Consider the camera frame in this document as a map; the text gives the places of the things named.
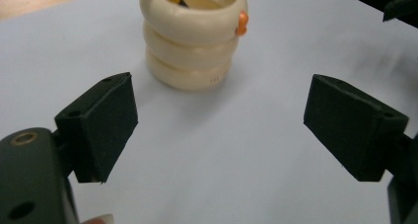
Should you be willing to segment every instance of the white table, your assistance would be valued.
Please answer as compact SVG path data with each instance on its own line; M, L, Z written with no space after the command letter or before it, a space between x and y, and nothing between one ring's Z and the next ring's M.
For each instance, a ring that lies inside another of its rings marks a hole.
M131 72L139 124L105 185L74 189L81 220L388 224L386 186L361 184L303 125L314 73L405 113L418 131L418 30L357 0L248 0L227 80L185 93L146 68L138 0L76 0L0 23L0 137L53 118Z

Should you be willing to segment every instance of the cream-colored cup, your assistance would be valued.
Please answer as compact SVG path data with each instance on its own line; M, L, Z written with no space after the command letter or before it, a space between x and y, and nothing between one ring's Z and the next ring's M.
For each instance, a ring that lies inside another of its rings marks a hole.
M227 75L246 31L246 0L139 0L148 66L160 81L187 91L217 85Z

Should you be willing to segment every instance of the pen holder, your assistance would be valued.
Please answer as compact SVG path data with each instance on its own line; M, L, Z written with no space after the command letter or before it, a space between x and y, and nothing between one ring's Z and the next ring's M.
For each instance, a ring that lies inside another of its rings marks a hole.
M246 0L139 0L154 76L181 90L213 87L228 74L246 32Z

